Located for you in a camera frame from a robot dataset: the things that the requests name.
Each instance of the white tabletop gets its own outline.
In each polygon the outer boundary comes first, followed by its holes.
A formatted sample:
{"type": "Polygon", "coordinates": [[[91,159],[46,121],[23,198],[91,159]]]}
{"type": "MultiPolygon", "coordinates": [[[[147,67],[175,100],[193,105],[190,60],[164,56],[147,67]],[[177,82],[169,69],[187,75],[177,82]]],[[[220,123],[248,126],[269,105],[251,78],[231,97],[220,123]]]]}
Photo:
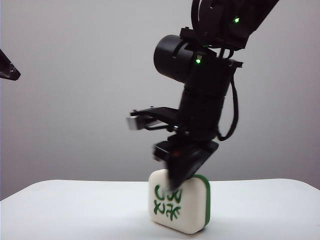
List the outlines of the white tabletop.
{"type": "Polygon", "coordinates": [[[211,220],[152,222],[147,182],[49,180],[1,201],[1,240],[320,240],[320,190],[290,179],[211,181],[211,220]]]}

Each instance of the gray wall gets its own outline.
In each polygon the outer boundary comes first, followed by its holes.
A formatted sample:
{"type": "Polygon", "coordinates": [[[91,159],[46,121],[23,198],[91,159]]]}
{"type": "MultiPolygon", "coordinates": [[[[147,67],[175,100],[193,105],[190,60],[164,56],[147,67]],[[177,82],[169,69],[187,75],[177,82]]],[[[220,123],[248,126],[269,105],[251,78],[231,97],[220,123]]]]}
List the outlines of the gray wall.
{"type": "MultiPolygon", "coordinates": [[[[183,85],[153,51],[190,26],[191,0],[2,0],[2,198],[49,179],[146,181],[165,131],[129,131],[132,108],[176,108],[183,85]]],[[[290,178],[320,188],[319,0],[280,0],[235,59],[240,120],[199,171],[210,180],[290,178]]],[[[221,128],[232,120],[230,92],[221,128]]]]}

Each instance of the green chinese characters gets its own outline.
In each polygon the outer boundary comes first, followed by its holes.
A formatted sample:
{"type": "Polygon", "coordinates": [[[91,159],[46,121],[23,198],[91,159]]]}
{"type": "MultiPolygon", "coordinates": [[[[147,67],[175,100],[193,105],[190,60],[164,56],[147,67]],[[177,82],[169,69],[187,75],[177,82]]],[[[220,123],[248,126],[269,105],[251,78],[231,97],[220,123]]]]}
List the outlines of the green chinese characters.
{"type": "Polygon", "coordinates": [[[170,220],[172,221],[174,218],[178,219],[178,215],[180,215],[179,210],[181,207],[179,204],[182,197],[182,189],[178,189],[177,191],[173,192],[172,194],[166,194],[164,190],[162,190],[161,194],[159,194],[160,185],[156,185],[154,188],[154,194],[157,199],[154,202],[154,214],[157,215],[159,212],[160,214],[165,214],[170,220]]]}

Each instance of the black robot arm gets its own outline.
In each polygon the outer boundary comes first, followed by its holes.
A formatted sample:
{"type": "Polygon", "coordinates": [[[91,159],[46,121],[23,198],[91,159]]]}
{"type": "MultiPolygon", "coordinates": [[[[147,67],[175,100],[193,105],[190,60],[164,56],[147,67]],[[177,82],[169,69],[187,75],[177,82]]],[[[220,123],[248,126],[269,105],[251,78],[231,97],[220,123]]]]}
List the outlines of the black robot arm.
{"type": "Polygon", "coordinates": [[[165,161],[172,190],[192,177],[218,149],[214,138],[224,141],[233,134],[239,114],[234,74],[243,63],[231,57],[234,51],[246,46],[250,34],[277,2],[194,0],[191,9],[194,29],[182,28],[180,36],[168,35],[158,43],[153,56],[156,70],[184,84],[179,109],[135,110],[127,120],[131,130],[175,132],[153,148],[154,159],[165,161]],[[212,50],[216,48],[220,49],[219,54],[212,50]],[[234,118],[229,132],[222,136],[218,126],[230,85],[234,118]]]}

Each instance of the green led light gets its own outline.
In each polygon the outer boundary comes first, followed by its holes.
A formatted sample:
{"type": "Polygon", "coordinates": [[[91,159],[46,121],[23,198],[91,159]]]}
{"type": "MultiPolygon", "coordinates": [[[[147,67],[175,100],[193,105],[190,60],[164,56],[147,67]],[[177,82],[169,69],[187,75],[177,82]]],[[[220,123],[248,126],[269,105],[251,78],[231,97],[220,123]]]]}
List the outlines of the green led light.
{"type": "Polygon", "coordinates": [[[235,17],[234,19],[233,19],[233,22],[235,23],[235,24],[237,24],[237,23],[239,23],[239,21],[240,21],[240,17],[235,17]]]}

